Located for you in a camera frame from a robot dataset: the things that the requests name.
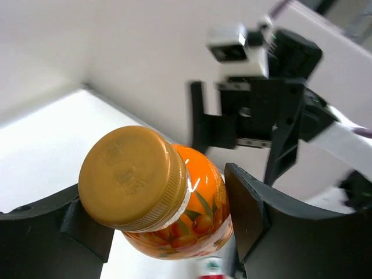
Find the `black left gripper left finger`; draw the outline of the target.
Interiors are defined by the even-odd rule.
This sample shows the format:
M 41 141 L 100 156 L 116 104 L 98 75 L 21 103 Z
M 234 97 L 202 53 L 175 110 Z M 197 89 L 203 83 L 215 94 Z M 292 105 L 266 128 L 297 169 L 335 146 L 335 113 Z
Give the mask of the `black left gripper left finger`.
M 85 212 L 76 185 L 1 213 L 1 278 L 100 278 L 113 234 Z

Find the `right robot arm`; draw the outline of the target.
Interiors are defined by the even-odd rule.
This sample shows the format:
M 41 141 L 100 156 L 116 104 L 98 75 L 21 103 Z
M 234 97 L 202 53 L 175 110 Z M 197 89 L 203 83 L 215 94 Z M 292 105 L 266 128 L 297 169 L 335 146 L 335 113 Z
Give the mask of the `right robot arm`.
M 273 185 L 296 163 L 299 141 L 305 141 L 352 168 L 338 185 L 345 205 L 371 207 L 371 131 L 349 124 L 306 86 L 323 54 L 315 43 L 286 29 L 238 26 L 212 30 L 207 47 L 221 67 L 221 113 L 205 112 L 200 81 L 189 85 L 194 149 L 268 148 L 263 181 Z

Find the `orange juice bottle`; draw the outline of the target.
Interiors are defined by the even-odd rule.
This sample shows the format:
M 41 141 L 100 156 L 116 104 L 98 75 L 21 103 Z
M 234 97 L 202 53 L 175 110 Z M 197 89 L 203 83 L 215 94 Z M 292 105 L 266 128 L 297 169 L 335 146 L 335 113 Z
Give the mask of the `orange juice bottle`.
M 82 163 L 78 193 L 95 221 L 121 231 L 136 250 L 156 259 L 209 255 L 233 233 L 217 167 L 147 127 L 121 127 L 103 136 Z

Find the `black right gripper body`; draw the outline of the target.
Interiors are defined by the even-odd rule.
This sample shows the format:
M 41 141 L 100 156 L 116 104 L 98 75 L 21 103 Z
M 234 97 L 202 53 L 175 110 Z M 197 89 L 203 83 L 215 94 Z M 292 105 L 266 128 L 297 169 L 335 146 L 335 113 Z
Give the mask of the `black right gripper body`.
M 305 79 L 236 77 L 216 84 L 221 114 L 237 146 L 268 148 L 274 131 L 289 135 L 302 114 Z

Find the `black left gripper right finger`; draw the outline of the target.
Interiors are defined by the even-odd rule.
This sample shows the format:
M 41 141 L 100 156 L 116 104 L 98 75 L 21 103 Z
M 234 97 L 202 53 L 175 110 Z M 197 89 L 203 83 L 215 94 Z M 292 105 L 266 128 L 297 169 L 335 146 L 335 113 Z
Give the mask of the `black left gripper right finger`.
M 248 278 L 371 277 L 371 182 L 358 172 L 339 185 L 350 214 L 299 201 L 234 163 L 226 164 L 225 181 Z

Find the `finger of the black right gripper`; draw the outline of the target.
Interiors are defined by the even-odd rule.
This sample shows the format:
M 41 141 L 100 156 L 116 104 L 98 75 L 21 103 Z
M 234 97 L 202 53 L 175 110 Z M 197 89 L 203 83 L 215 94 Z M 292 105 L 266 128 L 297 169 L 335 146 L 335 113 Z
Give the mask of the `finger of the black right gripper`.
M 290 87 L 283 93 L 264 175 L 269 186 L 296 163 L 303 108 L 303 87 Z
M 207 150 L 210 147 L 235 149 L 241 145 L 236 126 L 238 118 L 229 115 L 209 115 L 204 111 L 203 82 L 190 82 L 191 97 L 191 147 Z

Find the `red cap clear bottle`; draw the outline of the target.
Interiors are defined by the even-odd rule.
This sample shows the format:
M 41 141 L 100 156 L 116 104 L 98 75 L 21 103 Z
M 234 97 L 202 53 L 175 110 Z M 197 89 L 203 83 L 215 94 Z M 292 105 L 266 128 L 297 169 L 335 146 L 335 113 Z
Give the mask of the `red cap clear bottle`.
M 219 256 L 203 257 L 196 261 L 197 279 L 229 279 L 224 271 L 224 260 Z

